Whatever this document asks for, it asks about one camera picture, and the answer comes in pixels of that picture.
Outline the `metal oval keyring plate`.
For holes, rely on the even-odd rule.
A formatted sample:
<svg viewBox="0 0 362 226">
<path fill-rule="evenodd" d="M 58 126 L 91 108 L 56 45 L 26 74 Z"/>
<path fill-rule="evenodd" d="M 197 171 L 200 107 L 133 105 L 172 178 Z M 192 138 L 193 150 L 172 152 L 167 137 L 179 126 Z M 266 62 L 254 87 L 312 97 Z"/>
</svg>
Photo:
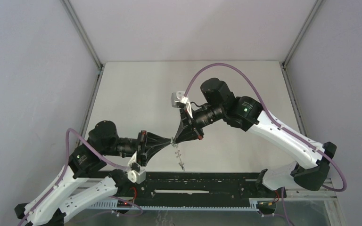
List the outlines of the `metal oval keyring plate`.
<svg viewBox="0 0 362 226">
<path fill-rule="evenodd" d="M 172 145 L 172 147 L 175 149 L 175 155 L 176 155 L 176 158 L 178 159 L 178 165 L 179 165 L 179 167 L 181 168 L 181 170 L 183 171 L 183 172 L 186 172 L 186 170 L 185 170 L 185 166 L 184 166 L 184 162 L 182 161 L 182 158 L 181 158 L 181 151 L 180 151 L 180 149 L 179 149 L 179 147 L 178 147 L 178 144 L 177 143 L 175 143 L 175 141 L 174 141 L 174 137 L 171 137 L 171 145 Z"/>
</svg>

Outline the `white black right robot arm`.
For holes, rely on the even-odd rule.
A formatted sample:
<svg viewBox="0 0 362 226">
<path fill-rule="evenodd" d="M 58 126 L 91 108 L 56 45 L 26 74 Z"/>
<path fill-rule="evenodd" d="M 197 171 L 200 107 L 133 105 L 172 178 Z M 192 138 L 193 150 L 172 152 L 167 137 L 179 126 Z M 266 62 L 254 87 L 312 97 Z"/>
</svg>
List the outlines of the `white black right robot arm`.
<svg viewBox="0 0 362 226">
<path fill-rule="evenodd" d="M 336 152 L 332 142 L 315 142 L 280 122 L 272 113 L 266 113 L 262 104 L 247 96 L 236 97 L 224 81 L 210 78 L 200 90 L 206 103 L 198 109 L 184 92 L 172 93 L 172 106 L 180 110 L 180 125 L 173 138 L 175 144 L 201 140 L 203 128 L 222 120 L 229 126 L 256 134 L 284 150 L 294 162 L 275 170 L 264 169 L 255 184 L 262 197 L 288 184 L 306 190 L 318 191 L 323 187 Z"/>
</svg>

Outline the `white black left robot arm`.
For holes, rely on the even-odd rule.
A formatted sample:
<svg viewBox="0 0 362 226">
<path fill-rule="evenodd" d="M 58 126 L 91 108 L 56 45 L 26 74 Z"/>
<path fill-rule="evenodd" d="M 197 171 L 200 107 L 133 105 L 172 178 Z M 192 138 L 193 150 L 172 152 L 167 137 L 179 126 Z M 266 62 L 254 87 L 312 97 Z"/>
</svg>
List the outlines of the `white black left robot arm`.
<svg viewBox="0 0 362 226">
<path fill-rule="evenodd" d="M 136 139 L 119 137 L 112 121 L 101 121 L 73 151 L 58 176 L 33 201 L 15 207 L 20 225 L 62 226 L 93 203 L 125 196 L 146 178 L 148 161 L 171 143 L 145 130 Z"/>
</svg>

